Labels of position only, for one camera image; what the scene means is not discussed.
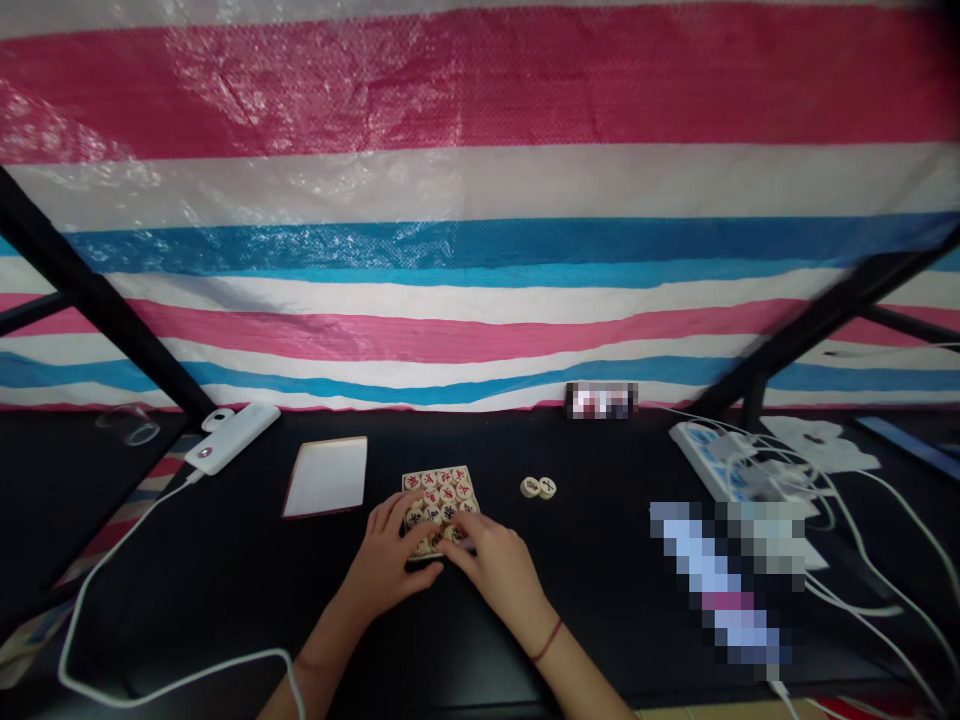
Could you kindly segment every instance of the white stripe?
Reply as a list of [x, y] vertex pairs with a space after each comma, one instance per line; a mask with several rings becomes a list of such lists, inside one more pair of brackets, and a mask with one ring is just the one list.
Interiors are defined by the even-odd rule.
[[0, 257], [0, 293], [46, 295], [54, 290], [53, 285], [22, 257]]
[[111, 273], [107, 278], [126, 298], [196, 310], [360, 315], [500, 325], [592, 323], [644, 312], [733, 307], [746, 302], [784, 298], [808, 300], [834, 283], [842, 273], [842, 270], [833, 268], [817, 268], [794, 270], [774, 277], [667, 283], [655, 288], [311, 283], [257, 277], [150, 273]]
[[882, 305], [960, 310], [960, 273], [928, 270], [887, 295]]
[[[855, 352], [865, 357], [845, 358], [824, 355], [826, 352]], [[826, 340], [797, 358], [804, 365], [845, 368], [849, 370], [960, 370], [960, 353], [924, 345], [921, 347], [891, 348], [888, 345]]]
[[8, 168], [65, 232], [583, 217], [952, 210], [960, 146], [429, 148]]
[[[674, 355], [679, 357], [737, 357], [752, 351], [762, 338], [756, 335], [693, 335], [668, 340], [634, 340], [579, 352], [541, 357], [494, 360], [482, 363], [428, 364], [416, 362], [337, 362], [301, 360], [266, 353], [229, 350], [188, 340], [163, 342], [181, 362], [211, 362], [220, 367], [262, 375], [310, 379], [390, 388], [420, 388], [484, 382], [500, 378], [565, 370], [595, 360], [636, 360]], [[49, 365], [79, 365], [122, 360], [124, 355], [100, 335], [37, 335], [6, 338], [0, 350]]]
[[[467, 8], [597, 7], [670, 5], [694, 0], [177, 0], [176, 2], [125, 2], [116, 0], [32, 0], [4, 3], [0, 7], [0, 38], [45, 35], [82, 30], [121, 30], [135, 27], [185, 25], [248, 25], [351, 17], [425, 15]], [[714, 0], [714, 2], [739, 0]], [[769, 5], [866, 5], [912, 8], [931, 0], [753, 0]]]
[[[525, 390], [503, 393], [483, 400], [455, 405], [403, 405], [414, 410], [432, 410], [442, 412], [493, 412], [532, 407], [544, 401], [562, 401], [565, 383], [553, 383]], [[384, 407], [400, 407], [384, 403], [365, 402], [344, 397], [316, 397], [306, 393], [281, 393], [273, 390], [237, 388], [230, 385], [205, 385], [204, 390], [218, 405], [247, 403], [262, 400], [281, 407], [317, 408], [333, 410], [376, 410]], [[694, 399], [705, 388], [692, 385], [674, 385], [671, 383], [640, 383], [642, 400], [654, 403], [676, 403]], [[110, 399], [106, 396], [114, 392]], [[159, 391], [128, 393], [114, 391], [98, 383], [78, 383], [39, 390], [10, 390], [0, 388], [0, 403], [28, 407], [45, 403], [120, 404], [123, 402], [143, 402], [155, 407], [172, 407], [169, 399], [160, 397]], [[797, 405], [869, 405], [869, 404], [944, 404], [960, 403], [960, 391], [856, 391], [856, 392], [806, 392], [767, 390], [764, 404], [767, 407], [785, 407]]]

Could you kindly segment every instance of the power strip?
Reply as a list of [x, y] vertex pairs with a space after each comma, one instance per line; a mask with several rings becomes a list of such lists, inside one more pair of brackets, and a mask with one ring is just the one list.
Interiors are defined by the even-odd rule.
[[[693, 466], [697, 475], [700, 476], [700, 480], [715, 501], [754, 502], [745, 494], [748, 483], [736, 469], [731, 470], [728, 485], [725, 459], [720, 460], [714, 457], [708, 449], [711, 443], [715, 443], [715, 441], [724, 437], [730, 437], [730, 434], [721, 435], [716, 430], [698, 425], [695, 422], [681, 422], [670, 428], [670, 437], [680, 446], [680, 450]], [[820, 511], [809, 500], [788, 495], [773, 483], [769, 484], [768, 490], [772, 494], [772, 497], [770, 497], [772, 501], [799, 503], [799, 514], [804, 519], [820, 514]], [[822, 570], [829, 567], [827, 561], [806, 538], [803, 538], [798, 547], [802, 550], [804, 566], [807, 570]]]

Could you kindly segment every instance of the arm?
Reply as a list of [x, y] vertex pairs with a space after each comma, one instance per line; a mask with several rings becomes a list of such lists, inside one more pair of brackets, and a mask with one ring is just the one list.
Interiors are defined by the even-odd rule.
[[[397, 493], [370, 513], [363, 543], [343, 585], [294, 661], [297, 686], [311, 720], [326, 717], [347, 662], [370, 623], [401, 600], [433, 585], [443, 570], [440, 563], [431, 563], [415, 573], [404, 570], [417, 543], [439, 529], [433, 523], [423, 523], [400, 537], [407, 509], [422, 495]], [[274, 690], [258, 718], [297, 718], [288, 677]]]
[[[458, 513], [454, 522], [473, 538], [477, 557], [447, 540], [440, 551], [477, 586], [524, 652], [539, 656], [559, 618], [540, 586], [526, 543], [484, 515]], [[565, 625], [536, 664], [567, 720], [635, 720]]]

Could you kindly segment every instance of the striped tarp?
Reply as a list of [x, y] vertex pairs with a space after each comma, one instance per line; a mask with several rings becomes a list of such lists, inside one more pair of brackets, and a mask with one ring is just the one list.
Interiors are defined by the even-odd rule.
[[[864, 256], [958, 214], [960, 83], [919, 2], [0, 9], [0, 163], [219, 404], [681, 403]], [[960, 260], [887, 302], [960, 329]], [[47, 288], [0, 248], [0, 310]], [[770, 405], [956, 402], [853, 323]], [[0, 404], [170, 400], [73, 311]]]

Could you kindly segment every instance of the white paper pad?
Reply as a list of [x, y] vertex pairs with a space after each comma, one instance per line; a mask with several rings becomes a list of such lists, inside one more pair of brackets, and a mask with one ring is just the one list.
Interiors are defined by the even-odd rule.
[[283, 517], [350, 510], [363, 505], [367, 439], [322, 440], [300, 446]]

